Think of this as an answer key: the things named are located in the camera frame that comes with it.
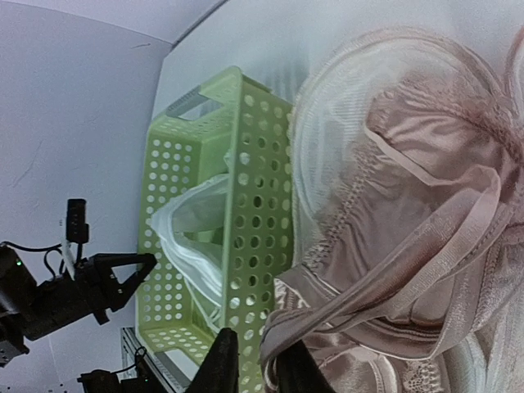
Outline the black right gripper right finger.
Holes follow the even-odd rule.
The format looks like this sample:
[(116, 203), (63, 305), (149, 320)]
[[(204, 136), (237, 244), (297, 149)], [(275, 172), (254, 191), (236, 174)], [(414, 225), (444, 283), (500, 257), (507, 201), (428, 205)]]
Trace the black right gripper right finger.
[(328, 383), (303, 341), (285, 349), (276, 358), (278, 392), (327, 392)]

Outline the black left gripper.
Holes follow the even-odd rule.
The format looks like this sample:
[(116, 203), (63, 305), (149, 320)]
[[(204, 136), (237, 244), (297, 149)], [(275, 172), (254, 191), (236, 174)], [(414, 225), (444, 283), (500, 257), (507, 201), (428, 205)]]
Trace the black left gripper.
[(106, 309), (122, 309), (157, 265), (151, 253), (96, 254), (88, 262), (75, 278), (66, 273), (38, 287), (34, 319), (20, 322), (25, 338), (36, 341), (90, 314), (108, 323)]

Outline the green perforated plastic basket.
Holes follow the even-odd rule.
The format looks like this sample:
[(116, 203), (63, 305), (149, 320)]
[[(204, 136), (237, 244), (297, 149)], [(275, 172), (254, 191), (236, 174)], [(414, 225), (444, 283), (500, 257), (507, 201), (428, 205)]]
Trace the green perforated plastic basket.
[[(273, 280), (291, 266), (291, 107), (235, 66), (196, 86), (152, 122), (147, 133), (138, 249), (156, 257), (136, 295), (135, 331), (151, 353), (180, 350), (200, 364), (221, 328), (239, 341), (239, 389), (264, 389), (259, 358), (273, 309)], [(165, 256), (152, 216), (176, 197), (220, 175), (220, 222), (185, 238), (215, 246), (219, 290), (213, 300)]]

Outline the white satin bra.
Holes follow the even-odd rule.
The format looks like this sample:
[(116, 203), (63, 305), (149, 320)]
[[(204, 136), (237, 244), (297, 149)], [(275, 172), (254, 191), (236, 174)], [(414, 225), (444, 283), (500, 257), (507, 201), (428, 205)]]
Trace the white satin bra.
[[(191, 169), (180, 175), (168, 174), (169, 169), (181, 169), (179, 164), (169, 164), (171, 157), (182, 156), (166, 152), (153, 160), (147, 185), (151, 215), (147, 225), (158, 236), (164, 257), (182, 275), (205, 324), (217, 333), (223, 299), (223, 240), (204, 241), (197, 236), (221, 234), (224, 229), (231, 153), (224, 155), (225, 169), (191, 188), (186, 187)], [(155, 180), (160, 182), (158, 186), (152, 183)]]

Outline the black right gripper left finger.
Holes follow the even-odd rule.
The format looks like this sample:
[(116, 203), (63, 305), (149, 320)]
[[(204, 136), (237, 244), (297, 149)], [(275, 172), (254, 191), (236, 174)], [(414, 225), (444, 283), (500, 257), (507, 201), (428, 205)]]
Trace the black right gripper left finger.
[(239, 358), (237, 333), (220, 330), (187, 393), (238, 393)]

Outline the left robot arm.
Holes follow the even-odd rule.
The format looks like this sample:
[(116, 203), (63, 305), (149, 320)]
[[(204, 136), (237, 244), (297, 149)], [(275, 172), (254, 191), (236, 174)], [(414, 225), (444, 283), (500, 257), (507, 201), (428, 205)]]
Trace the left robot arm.
[(38, 284), (16, 251), (1, 247), (1, 366), (27, 355), (36, 341), (92, 315), (126, 306), (157, 261), (153, 254), (96, 254), (52, 280)]

